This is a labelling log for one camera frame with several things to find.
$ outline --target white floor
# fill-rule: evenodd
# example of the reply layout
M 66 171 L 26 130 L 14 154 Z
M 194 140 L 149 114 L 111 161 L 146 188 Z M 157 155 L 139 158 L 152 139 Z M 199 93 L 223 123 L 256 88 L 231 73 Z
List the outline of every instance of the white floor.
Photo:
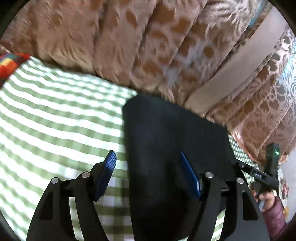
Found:
M 290 221 L 296 213 L 296 149 L 291 152 L 288 162 L 282 164 L 281 168 L 289 185 L 289 217 L 287 221 Z

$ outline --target folded black garment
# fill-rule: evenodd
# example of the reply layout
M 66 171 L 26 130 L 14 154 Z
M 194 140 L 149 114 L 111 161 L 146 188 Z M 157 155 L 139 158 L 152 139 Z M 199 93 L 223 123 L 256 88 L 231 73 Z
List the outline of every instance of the folded black garment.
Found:
M 195 173 L 235 180 L 235 158 L 220 125 L 157 97 L 137 95 L 123 107 L 136 241 L 189 236 L 201 202 L 190 194 L 180 168 L 183 151 Z

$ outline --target person's hand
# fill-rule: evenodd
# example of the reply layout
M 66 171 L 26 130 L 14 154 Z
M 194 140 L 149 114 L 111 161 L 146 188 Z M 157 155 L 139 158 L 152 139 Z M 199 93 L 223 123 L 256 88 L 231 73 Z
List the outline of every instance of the person's hand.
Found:
M 261 193 L 258 197 L 257 197 L 258 193 L 255 192 L 254 190 L 251 190 L 251 193 L 252 193 L 253 197 L 255 198 L 256 202 L 258 201 L 258 199 L 261 201 L 265 200 L 265 203 L 264 203 L 264 206 L 263 206 L 263 209 L 261 212 L 264 213 L 274 206 L 275 196 L 272 191 Z

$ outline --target bed sheet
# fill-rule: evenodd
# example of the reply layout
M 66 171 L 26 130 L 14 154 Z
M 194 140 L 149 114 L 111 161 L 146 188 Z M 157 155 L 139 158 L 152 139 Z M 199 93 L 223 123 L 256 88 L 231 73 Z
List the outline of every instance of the bed sheet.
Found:
M 76 178 L 109 150 L 118 161 L 96 211 L 109 240 L 134 240 L 122 107 L 136 94 L 92 75 L 48 68 L 34 57 L 9 77 L 0 91 L 0 210 L 21 240 L 49 181 Z M 236 158 L 258 167 L 229 141 Z M 75 236 L 83 240 L 73 198 L 70 208 Z M 223 221 L 224 212 L 213 241 Z

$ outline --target beige fabric band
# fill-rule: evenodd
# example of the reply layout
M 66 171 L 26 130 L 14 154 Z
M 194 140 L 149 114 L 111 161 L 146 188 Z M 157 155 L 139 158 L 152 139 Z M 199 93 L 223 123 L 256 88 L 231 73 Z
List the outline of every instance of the beige fabric band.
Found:
M 195 113 L 206 113 L 240 86 L 270 54 L 287 23 L 273 7 L 257 31 L 237 54 L 185 103 Z

